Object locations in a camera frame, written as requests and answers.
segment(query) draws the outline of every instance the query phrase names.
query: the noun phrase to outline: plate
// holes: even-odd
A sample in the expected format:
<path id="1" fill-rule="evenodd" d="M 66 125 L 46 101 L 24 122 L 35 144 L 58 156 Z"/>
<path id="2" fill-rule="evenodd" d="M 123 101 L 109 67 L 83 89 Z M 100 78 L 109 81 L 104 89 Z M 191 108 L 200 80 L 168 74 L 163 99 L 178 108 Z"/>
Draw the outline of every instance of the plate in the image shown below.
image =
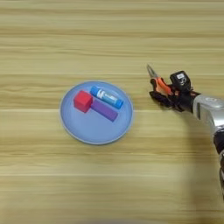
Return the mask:
<path id="1" fill-rule="evenodd" d="M 92 86 L 102 88 L 117 98 L 123 100 L 120 109 L 94 97 L 118 113 L 111 122 L 104 116 L 90 109 L 86 114 L 74 107 L 74 97 L 81 91 L 90 92 Z M 127 133 L 133 121 L 133 104 L 130 98 L 119 88 L 102 81 L 87 81 L 69 90 L 60 104 L 60 118 L 66 131 L 76 139 L 86 144 L 110 144 Z"/>

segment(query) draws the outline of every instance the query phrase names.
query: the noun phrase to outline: white label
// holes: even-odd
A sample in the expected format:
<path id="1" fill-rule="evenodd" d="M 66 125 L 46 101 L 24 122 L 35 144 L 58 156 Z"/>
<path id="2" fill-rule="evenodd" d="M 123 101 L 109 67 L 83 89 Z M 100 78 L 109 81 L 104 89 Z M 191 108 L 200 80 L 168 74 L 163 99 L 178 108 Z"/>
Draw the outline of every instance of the white label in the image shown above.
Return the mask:
<path id="1" fill-rule="evenodd" d="M 105 91 L 99 90 L 97 93 L 97 97 L 101 99 L 104 94 L 105 94 Z"/>
<path id="2" fill-rule="evenodd" d="M 180 74 L 177 75 L 177 77 L 178 77 L 178 79 L 183 79 L 183 78 L 185 78 L 185 75 L 180 73 Z"/>
<path id="3" fill-rule="evenodd" d="M 116 98 L 113 95 L 105 94 L 106 97 L 108 97 L 112 101 L 116 101 Z"/>

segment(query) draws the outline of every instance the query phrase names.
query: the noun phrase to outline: table surface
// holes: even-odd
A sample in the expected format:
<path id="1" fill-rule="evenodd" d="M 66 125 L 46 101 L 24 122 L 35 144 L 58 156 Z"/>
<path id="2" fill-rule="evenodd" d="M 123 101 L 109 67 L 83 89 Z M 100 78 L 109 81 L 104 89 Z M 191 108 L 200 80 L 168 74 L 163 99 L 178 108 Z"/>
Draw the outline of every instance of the table surface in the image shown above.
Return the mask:
<path id="1" fill-rule="evenodd" d="M 223 223 L 206 127 L 152 101 L 146 71 L 185 70 L 224 98 L 223 23 L 223 0 L 0 1 L 0 223 Z M 117 143 L 80 143 L 61 126 L 60 99 L 89 80 L 134 103 Z"/>

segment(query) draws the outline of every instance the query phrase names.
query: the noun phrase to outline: red block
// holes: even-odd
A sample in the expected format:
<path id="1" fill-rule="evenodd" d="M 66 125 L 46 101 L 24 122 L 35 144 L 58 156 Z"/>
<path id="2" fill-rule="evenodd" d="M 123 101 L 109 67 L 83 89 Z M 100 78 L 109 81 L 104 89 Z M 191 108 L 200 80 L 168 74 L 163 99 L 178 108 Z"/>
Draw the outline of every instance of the red block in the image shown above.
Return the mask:
<path id="1" fill-rule="evenodd" d="M 73 98 L 73 105 L 84 113 L 88 112 L 92 103 L 93 96 L 82 90 Z"/>

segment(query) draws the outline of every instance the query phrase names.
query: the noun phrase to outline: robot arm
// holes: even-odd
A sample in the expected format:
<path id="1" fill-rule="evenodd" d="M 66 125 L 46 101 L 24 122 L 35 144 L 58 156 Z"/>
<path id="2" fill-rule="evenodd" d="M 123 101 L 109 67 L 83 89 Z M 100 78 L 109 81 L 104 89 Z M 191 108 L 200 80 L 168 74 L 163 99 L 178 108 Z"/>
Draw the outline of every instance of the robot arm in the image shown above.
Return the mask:
<path id="1" fill-rule="evenodd" d="M 193 113 L 210 129 L 220 156 L 220 183 L 224 199 L 224 101 L 194 92 L 184 71 L 172 74 L 171 85 L 166 85 L 150 66 L 147 68 L 153 85 L 150 96 L 154 100 L 167 108 Z"/>

